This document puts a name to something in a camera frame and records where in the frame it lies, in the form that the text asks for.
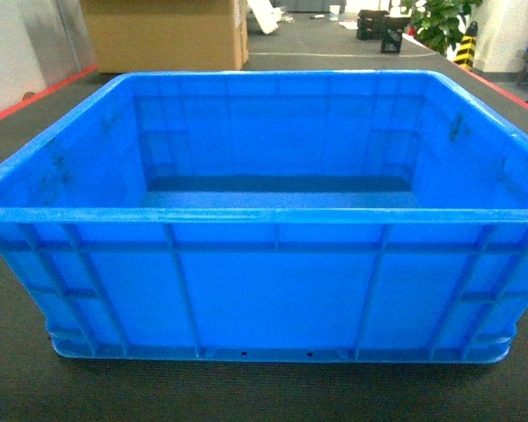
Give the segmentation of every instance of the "cardboard box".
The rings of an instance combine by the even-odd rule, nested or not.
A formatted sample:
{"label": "cardboard box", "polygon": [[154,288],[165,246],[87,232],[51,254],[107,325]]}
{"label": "cardboard box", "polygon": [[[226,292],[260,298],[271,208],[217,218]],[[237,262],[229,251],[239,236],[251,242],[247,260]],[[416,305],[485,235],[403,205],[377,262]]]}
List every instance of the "cardboard box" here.
{"label": "cardboard box", "polygon": [[245,0],[82,0],[99,70],[239,70]]}

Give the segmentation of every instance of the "potted plant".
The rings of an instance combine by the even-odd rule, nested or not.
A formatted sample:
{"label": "potted plant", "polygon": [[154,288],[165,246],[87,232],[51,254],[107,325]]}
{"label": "potted plant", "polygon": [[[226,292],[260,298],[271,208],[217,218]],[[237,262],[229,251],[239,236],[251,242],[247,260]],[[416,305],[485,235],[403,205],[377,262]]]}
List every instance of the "potted plant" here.
{"label": "potted plant", "polygon": [[412,11],[415,38],[445,55],[448,47],[455,47],[464,35],[459,30],[459,20],[467,25],[473,7],[482,3],[483,0],[401,0],[400,6],[405,12]]}

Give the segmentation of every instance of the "dark table surface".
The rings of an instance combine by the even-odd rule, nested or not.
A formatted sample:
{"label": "dark table surface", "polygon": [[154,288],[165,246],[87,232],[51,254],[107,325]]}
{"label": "dark table surface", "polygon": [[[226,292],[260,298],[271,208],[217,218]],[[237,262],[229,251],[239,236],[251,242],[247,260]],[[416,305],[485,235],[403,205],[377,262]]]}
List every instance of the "dark table surface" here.
{"label": "dark table surface", "polygon": [[[296,15],[252,34],[246,70],[431,69],[528,134],[528,111],[439,55],[405,42],[400,56],[325,19]],[[0,162],[112,76],[92,73],[0,121]],[[0,258],[0,420],[524,420],[528,311],[495,365],[309,365],[68,360]]]}

